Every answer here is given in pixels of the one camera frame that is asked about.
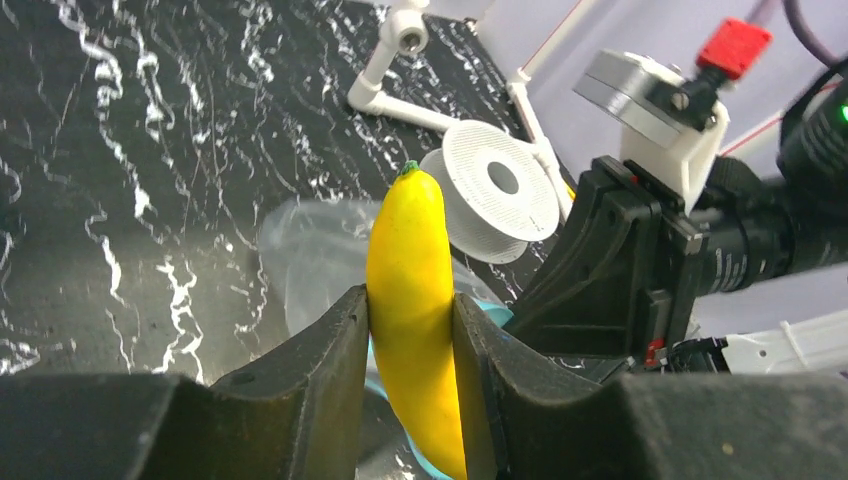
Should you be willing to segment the yellow banana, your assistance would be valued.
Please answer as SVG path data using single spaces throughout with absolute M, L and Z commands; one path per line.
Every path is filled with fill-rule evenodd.
M 365 286 L 389 404 L 437 470 L 467 478 L 452 340 L 453 260 L 441 187 L 405 163 L 373 224 Z

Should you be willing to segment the clear zip top bag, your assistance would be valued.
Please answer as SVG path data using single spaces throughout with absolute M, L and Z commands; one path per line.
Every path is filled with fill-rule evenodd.
M 290 335 L 364 282 L 367 241 L 379 209 L 379 202 L 369 200 L 290 199 L 265 218 L 259 258 L 283 303 Z M 443 478 L 397 422 L 372 355 L 364 389 L 357 478 Z

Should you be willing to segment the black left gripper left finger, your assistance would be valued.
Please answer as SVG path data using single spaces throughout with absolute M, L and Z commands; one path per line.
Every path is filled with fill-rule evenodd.
M 212 386 L 175 374 L 1 381 L 5 479 L 351 479 L 365 290 Z

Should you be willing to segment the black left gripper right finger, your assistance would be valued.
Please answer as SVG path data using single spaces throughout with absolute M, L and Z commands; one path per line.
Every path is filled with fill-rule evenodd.
M 472 479 L 843 479 L 847 384 L 830 376 L 624 375 L 596 384 L 468 296 L 453 348 Z

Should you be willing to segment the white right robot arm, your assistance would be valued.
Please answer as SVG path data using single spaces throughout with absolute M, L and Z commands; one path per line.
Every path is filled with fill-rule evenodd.
M 696 299 L 847 259 L 847 89 L 813 101 L 846 70 L 830 67 L 790 107 L 777 179 L 719 157 L 692 213 L 631 159 L 596 158 L 506 330 L 550 356 L 727 371 L 728 338 L 686 338 Z

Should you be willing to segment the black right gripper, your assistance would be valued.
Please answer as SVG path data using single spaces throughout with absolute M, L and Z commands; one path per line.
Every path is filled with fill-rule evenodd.
M 633 357 L 680 342 L 696 299 L 847 259 L 847 183 L 758 177 L 718 158 L 694 210 L 632 161 L 596 158 L 505 328 L 543 355 Z

